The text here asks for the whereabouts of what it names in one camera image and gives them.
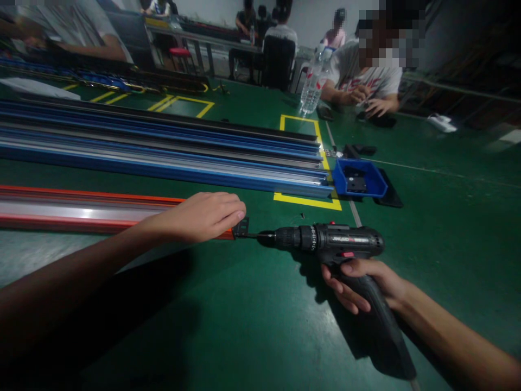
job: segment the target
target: red stool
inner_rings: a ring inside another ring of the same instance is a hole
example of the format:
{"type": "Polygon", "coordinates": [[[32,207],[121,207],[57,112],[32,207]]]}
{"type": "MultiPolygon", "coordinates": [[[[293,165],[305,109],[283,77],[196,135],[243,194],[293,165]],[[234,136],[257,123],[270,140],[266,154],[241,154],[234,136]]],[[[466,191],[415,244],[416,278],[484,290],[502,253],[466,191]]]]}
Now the red stool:
{"type": "Polygon", "coordinates": [[[184,48],[170,48],[170,57],[172,58],[172,64],[174,64],[174,69],[177,71],[177,67],[175,66],[174,57],[179,57],[183,59],[185,62],[185,71],[188,73],[188,61],[187,58],[190,58],[192,60],[192,65],[194,67],[195,74],[197,75],[197,68],[195,67],[194,59],[192,58],[192,55],[189,50],[186,50],[184,48]]]}

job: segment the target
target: white t-shirt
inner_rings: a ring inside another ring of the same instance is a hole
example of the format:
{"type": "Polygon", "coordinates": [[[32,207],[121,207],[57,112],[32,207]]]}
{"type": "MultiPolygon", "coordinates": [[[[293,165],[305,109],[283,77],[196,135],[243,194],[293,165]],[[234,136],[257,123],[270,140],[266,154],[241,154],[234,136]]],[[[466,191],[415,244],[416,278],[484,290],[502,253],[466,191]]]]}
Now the white t-shirt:
{"type": "Polygon", "coordinates": [[[170,16],[170,4],[168,2],[165,2],[165,5],[164,5],[164,12],[161,12],[163,11],[162,7],[159,5],[159,1],[158,0],[152,0],[152,2],[150,3],[150,7],[149,9],[152,10],[152,12],[156,15],[167,15],[167,16],[170,16]]]}
{"type": "Polygon", "coordinates": [[[102,37],[113,35],[119,40],[127,62],[133,63],[129,51],[97,1],[60,0],[59,4],[18,6],[18,15],[38,23],[52,40],[69,45],[105,46],[102,37]]]}
{"type": "Polygon", "coordinates": [[[401,68],[369,68],[361,73],[358,41],[347,42],[333,53],[329,62],[328,79],[341,91],[351,92],[359,84],[375,91],[371,98],[382,99],[398,93],[402,78],[401,68]]]}
{"type": "Polygon", "coordinates": [[[270,27],[268,31],[266,31],[267,36],[274,36],[277,38],[287,38],[290,41],[293,41],[295,43],[295,54],[298,51],[298,39],[297,39],[297,33],[292,29],[289,28],[287,24],[278,24],[275,27],[270,27]]]}

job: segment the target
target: chair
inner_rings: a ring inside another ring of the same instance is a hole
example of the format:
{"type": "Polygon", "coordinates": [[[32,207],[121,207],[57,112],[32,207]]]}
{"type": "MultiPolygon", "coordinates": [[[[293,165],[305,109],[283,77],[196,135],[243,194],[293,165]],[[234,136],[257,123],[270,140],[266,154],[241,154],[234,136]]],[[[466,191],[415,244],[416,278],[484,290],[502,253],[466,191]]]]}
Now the chair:
{"type": "Polygon", "coordinates": [[[195,67],[194,59],[192,57],[192,54],[188,49],[184,48],[170,48],[170,58],[172,59],[172,64],[174,64],[174,69],[177,71],[177,66],[175,65],[174,57],[178,57],[182,59],[185,63],[185,72],[188,72],[188,61],[187,58],[190,58],[192,60],[192,66],[194,67],[194,72],[197,75],[197,68],[195,67]]]}
{"type": "Polygon", "coordinates": [[[300,83],[300,77],[302,76],[303,73],[304,74],[308,73],[309,67],[310,67],[310,63],[308,63],[308,62],[303,63],[302,66],[300,67],[300,73],[298,74],[297,84],[295,84],[295,93],[297,93],[297,90],[298,90],[298,84],[300,83]]]}
{"type": "Polygon", "coordinates": [[[264,39],[264,69],[261,85],[287,91],[295,57],[295,43],[287,38],[267,36],[264,39]]]}

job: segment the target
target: metal bracket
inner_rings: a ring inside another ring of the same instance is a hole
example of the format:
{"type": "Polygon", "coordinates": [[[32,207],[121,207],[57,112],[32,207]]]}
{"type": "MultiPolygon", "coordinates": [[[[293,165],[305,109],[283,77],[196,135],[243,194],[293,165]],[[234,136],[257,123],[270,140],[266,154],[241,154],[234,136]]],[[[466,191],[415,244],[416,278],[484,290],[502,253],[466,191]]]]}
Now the metal bracket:
{"type": "Polygon", "coordinates": [[[233,237],[235,239],[239,237],[247,237],[249,226],[250,218],[246,216],[239,224],[232,228],[233,237]]]}

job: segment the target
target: drill bit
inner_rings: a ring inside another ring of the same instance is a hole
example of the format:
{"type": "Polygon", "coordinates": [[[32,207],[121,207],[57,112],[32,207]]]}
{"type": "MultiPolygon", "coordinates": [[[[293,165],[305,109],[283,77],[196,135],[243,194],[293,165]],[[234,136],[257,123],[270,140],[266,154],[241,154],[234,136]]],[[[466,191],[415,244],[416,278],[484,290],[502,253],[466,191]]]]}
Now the drill bit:
{"type": "Polygon", "coordinates": [[[258,238],[258,237],[275,237],[275,234],[246,234],[243,237],[251,237],[251,238],[258,238]]]}

